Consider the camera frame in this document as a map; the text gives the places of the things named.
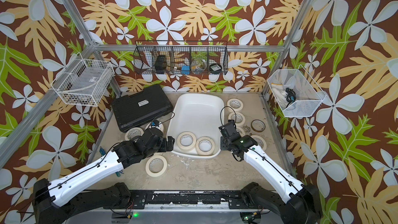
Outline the white mesh basket right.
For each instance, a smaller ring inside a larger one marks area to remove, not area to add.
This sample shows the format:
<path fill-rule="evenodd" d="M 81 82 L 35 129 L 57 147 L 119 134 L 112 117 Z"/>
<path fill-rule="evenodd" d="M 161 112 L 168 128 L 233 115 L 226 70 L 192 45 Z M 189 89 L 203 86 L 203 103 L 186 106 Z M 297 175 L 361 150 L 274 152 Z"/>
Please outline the white mesh basket right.
<path fill-rule="evenodd" d="M 326 99 L 326 93 L 303 66 L 278 69 L 267 83 L 287 118 L 311 117 Z"/>

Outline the cream tape roll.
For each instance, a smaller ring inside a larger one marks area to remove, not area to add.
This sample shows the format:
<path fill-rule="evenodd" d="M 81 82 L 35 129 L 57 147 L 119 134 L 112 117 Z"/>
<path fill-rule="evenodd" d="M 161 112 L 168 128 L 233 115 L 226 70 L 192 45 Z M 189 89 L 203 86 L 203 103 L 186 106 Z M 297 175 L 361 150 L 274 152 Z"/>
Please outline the cream tape roll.
<path fill-rule="evenodd" d="M 236 113 L 231 113 L 228 116 L 228 120 L 234 120 L 236 126 L 241 127 L 245 124 L 246 117 L 242 113 L 236 112 Z"/>
<path fill-rule="evenodd" d="M 192 132 L 182 132 L 177 138 L 177 146 L 182 151 L 191 151 L 195 148 L 196 136 Z"/>
<path fill-rule="evenodd" d="M 162 176 L 168 168 L 168 162 L 165 157 L 156 155 L 149 158 L 146 163 L 146 173 L 150 177 Z"/>
<path fill-rule="evenodd" d="M 246 132 L 241 127 L 236 127 L 236 130 L 240 134 L 240 136 L 245 136 Z"/>
<path fill-rule="evenodd" d="M 147 124 L 145 129 L 147 130 L 147 129 L 151 129 L 151 128 L 156 128 L 156 129 L 159 129 L 161 132 L 164 132 L 164 125 L 159 120 L 154 120 L 151 123 Z"/>
<path fill-rule="evenodd" d="M 232 98 L 227 101 L 227 110 L 230 113 L 240 112 L 244 108 L 244 104 L 241 100 L 237 98 Z"/>
<path fill-rule="evenodd" d="M 141 137 L 144 134 L 144 131 L 140 127 L 134 127 L 129 129 L 125 134 L 125 140 L 130 141 L 134 140 L 136 137 Z"/>
<path fill-rule="evenodd" d="M 196 151 L 200 156 L 211 156 L 215 150 L 215 142 L 210 137 L 204 136 L 197 140 Z"/>

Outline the aluminium frame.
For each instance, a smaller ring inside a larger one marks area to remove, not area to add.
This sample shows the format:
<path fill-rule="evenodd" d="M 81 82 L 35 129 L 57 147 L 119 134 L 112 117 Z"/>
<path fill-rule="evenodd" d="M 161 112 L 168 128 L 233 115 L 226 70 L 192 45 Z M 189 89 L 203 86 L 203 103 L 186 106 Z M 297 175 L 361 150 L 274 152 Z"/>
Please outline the aluminium frame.
<path fill-rule="evenodd" d="M 235 25 L 259 8 L 263 22 L 250 46 L 284 43 L 303 0 L 1 0 L 1 142 L 34 112 L 75 57 L 94 59 L 101 45 L 161 45 L 169 61 L 163 74 L 149 72 L 150 49 L 104 51 L 122 92 L 160 85 L 168 90 L 260 91 L 269 68 L 257 68 L 258 53 L 232 52 L 245 31 Z"/>

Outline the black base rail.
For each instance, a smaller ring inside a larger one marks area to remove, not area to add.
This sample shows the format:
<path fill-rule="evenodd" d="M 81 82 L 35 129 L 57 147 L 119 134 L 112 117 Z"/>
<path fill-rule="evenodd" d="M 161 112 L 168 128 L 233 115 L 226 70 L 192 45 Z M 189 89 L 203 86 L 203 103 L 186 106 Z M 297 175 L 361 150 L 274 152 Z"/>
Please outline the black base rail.
<path fill-rule="evenodd" d="M 255 204 L 244 196 L 240 190 L 202 190 L 202 191 L 160 191 L 160 190 L 131 190 L 130 196 L 109 208 L 116 209 L 148 209 L 151 205 L 158 206 L 222 206 L 227 209 L 266 209 Z"/>

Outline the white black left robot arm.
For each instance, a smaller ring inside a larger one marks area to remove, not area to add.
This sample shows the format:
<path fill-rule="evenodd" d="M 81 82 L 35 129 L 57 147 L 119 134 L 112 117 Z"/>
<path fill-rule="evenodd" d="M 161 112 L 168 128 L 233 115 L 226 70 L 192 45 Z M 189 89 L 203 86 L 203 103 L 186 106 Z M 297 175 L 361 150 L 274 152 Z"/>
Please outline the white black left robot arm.
<path fill-rule="evenodd" d="M 87 191 L 95 183 L 127 167 L 140 163 L 156 152 L 174 148 L 173 137 L 164 137 L 157 129 L 147 129 L 141 136 L 115 144 L 91 164 L 65 177 L 34 184 L 33 214 L 38 224 L 61 224 L 69 218 L 96 208 L 127 208 L 131 192 L 124 183 L 102 190 Z"/>

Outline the black plastic tool case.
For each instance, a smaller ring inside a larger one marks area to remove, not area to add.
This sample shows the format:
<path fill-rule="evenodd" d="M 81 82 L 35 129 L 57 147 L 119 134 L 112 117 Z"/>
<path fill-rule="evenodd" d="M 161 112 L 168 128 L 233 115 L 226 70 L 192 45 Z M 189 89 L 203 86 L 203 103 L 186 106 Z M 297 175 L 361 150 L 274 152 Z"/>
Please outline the black plastic tool case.
<path fill-rule="evenodd" d="M 160 85 L 119 97 L 112 101 L 111 106 L 118 128 L 123 133 L 173 111 L 173 105 Z"/>

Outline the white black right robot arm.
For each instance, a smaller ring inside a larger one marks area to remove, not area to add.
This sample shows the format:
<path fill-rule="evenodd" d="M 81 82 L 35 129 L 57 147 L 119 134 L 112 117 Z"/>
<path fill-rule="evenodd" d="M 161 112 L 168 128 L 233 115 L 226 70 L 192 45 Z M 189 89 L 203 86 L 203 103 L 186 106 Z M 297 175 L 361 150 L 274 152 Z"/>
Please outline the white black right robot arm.
<path fill-rule="evenodd" d="M 273 191 L 257 183 L 249 183 L 241 190 L 241 200 L 248 208 L 265 208 L 279 215 L 285 224 L 316 224 L 323 217 L 319 190 L 305 185 L 274 162 L 249 135 L 241 136 L 235 122 L 219 127 L 220 147 L 232 153 L 238 162 L 255 168 L 273 187 Z"/>

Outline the white plastic storage box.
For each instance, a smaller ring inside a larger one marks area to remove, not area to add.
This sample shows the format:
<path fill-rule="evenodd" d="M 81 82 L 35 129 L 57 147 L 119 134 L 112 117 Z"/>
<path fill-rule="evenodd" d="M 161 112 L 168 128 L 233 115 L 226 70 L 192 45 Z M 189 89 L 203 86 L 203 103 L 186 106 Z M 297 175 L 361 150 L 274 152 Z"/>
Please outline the white plastic storage box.
<path fill-rule="evenodd" d="M 172 153 L 192 159 L 212 159 L 219 155 L 221 133 L 219 127 L 224 123 L 224 101 L 211 94 L 184 93 L 174 107 L 175 116 L 170 120 L 167 135 L 175 139 Z M 215 142 L 211 156 L 198 155 L 196 148 L 182 151 L 177 146 L 177 138 L 182 132 L 192 132 L 197 140 L 207 136 Z"/>

